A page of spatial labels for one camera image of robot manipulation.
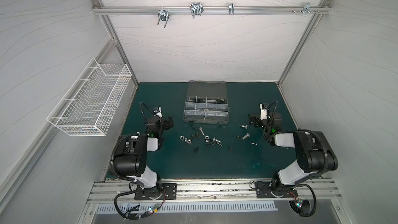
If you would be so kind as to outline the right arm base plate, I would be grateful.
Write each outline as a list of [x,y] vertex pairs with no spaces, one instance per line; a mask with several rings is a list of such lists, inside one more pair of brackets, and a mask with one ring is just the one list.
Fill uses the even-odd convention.
[[298,193],[293,186],[286,186],[272,181],[253,181],[251,188],[255,190],[257,198],[295,198]]

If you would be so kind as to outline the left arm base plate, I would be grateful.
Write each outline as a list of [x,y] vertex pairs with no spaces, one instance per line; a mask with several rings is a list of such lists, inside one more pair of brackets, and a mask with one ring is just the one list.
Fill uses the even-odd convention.
[[165,183],[160,187],[140,189],[134,196],[134,200],[175,200],[177,195],[176,183]]

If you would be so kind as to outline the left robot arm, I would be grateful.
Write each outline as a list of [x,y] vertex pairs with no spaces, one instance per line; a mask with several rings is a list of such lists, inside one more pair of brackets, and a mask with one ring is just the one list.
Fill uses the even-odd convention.
[[136,184],[144,193],[159,195],[161,179],[147,166],[147,154],[161,149],[163,132],[174,127],[172,117],[151,117],[146,124],[146,133],[121,136],[115,145],[110,169],[119,179]]

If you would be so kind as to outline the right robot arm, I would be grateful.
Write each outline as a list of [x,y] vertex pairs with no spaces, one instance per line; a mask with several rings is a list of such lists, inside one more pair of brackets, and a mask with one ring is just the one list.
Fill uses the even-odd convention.
[[308,179],[337,169],[338,160],[321,131],[283,131],[279,113],[249,115],[248,118],[250,125],[263,129],[263,137],[271,146],[295,150],[295,160],[286,168],[275,172],[270,182],[254,182],[259,198],[292,195],[294,189]]

